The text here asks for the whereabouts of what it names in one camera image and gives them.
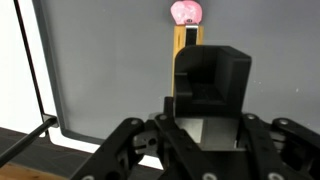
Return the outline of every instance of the white surface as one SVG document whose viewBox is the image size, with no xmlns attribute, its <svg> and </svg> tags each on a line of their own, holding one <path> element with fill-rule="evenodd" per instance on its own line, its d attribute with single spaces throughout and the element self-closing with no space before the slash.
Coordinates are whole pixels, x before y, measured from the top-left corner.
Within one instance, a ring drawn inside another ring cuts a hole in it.
<svg viewBox="0 0 320 180">
<path fill-rule="evenodd" d="M 163 170 L 161 162 L 158 158 L 152 156 L 143 156 L 142 160 L 139 162 L 140 165 L 152 167 L 155 169 Z"/>
<path fill-rule="evenodd" d="M 42 123 L 13 1 L 0 1 L 0 126 L 30 133 Z"/>
<path fill-rule="evenodd" d="M 56 115 L 41 40 L 31 0 L 20 1 L 25 28 L 37 73 L 45 113 Z M 12 0 L 0 1 L 0 126 L 30 133 L 42 123 L 28 59 Z M 94 152 L 99 146 L 62 136 L 49 129 L 51 141 L 60 146 Z"/>
<path fill-rule="evenodd" d="M 194 142 L 201 142 L 203 119 L 177 118 L 176 123 L 188 132 Z"/>
</svg>

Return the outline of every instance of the black mount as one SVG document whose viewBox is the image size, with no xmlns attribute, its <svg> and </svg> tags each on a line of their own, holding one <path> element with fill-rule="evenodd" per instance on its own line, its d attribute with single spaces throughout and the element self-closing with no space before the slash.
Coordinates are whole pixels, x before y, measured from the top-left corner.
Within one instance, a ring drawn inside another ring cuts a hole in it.
<svg viewBox="0 0 320 180">
<path fill-rule="evenodd" d="M 71 179 L 128 179 L 148 153 L 163 165 L 160 180 L 320 179 L 319 135 L 287 118 L 268 124 L 241 113 L 250 64 L 249 56 L 228 46 L 184 48 L 164 112 L 146 122 L 124 120 Z M 239 122 L 234 149 L 202 151 L 175 123 L 199 116 Z"/>
</svg>

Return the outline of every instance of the yellow block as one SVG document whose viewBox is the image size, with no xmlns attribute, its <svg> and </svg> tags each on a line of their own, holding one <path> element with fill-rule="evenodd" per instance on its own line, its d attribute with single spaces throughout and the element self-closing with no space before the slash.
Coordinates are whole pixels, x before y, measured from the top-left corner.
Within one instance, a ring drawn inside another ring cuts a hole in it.
<svg viewBox="0 0 320 180">
<path fill-rule="evenodd" d="M 178 52 L 184 48 L 186 42 L 186 27 L 185 26 L 175 26 L 173 35 L 173 58 L 172 58 L 172 84 L 171 84 L 171 95 L 174 93 L 174 65 L 175 58 Z M 203 26 L 198 27 L 197 44 L 203 43 Z"/>
</svg>

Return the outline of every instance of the gray backdrop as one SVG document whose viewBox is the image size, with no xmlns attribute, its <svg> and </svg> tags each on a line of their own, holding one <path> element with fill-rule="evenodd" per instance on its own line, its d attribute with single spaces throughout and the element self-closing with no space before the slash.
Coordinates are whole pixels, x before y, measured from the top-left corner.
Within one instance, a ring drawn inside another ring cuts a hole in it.
<svg viewBox="0 0 320 180">
<path fill-rule="evenodd" d="M 42 2 L 39 26 L 47 31 L 63 131 L 104 139 L 128 116 L 162 111 L 171 86 L 173 2 Z M 200 4 L 204 44 L 231 45 L 253 58 L 244 111 L 267 122 L 289 117 L 320 133 L 320 1 Z"/>
</svg>

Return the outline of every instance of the screw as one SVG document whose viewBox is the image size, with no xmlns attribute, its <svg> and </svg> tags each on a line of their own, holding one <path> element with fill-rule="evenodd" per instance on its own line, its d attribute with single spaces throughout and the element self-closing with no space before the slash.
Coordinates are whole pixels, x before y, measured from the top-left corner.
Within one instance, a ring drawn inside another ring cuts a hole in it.
<svg viewBox="0 0 320 180">
<path fill-rule="evenodd" d="M 268 174 L 268 179 L 269 180 L 284 180 L 283 176 L 276 173 L 276 172 L 271 172 Z"/>
<path fill-rule="evenodd" d="M 94 180 L 94 177 L 92 175 L 87 175 L 83 177 L 81 180 Z"/>
<path fill-rule="evenodd" d="M 136 125 L 136 124 L 138 124 L 138 123 L 139 123 L 139 121 L 138 121 L 137 119 L 134 119 L 134 120 L 131 121 L 131 124 L 132 124 L 132 125 Z"/>
<path fill-rule="evenodd" d="M 247 117 L 248 117 L 249 119 L 255 119 L 255 118 L 256 118 L 256 116 L 254 116 L 254 115 L 252 115 L 252 114 L 248 114 Z"/>
<path fill-rule="evenodd" d="M 159 118 L 160 118 L 160 120 L 166 120 L 166 119 L 167 119 L 167 116 L 163 114 L 163 115 L 161 115 Z"/>
<path fill-rule="evenodd" d="M 279 122 L 280 122 L 280 124 L 282 124 L 282 125 L 287 125 L 287 124 L 289 124 L 289 121 L 286 120 L 286 119 L 280 119 Z"/>
<path fill-rule="evenodd" d="M 202 176 L 202 180 L 218 180 L 218 178 L 213 173 L 204 173 Z"/>
</svg>

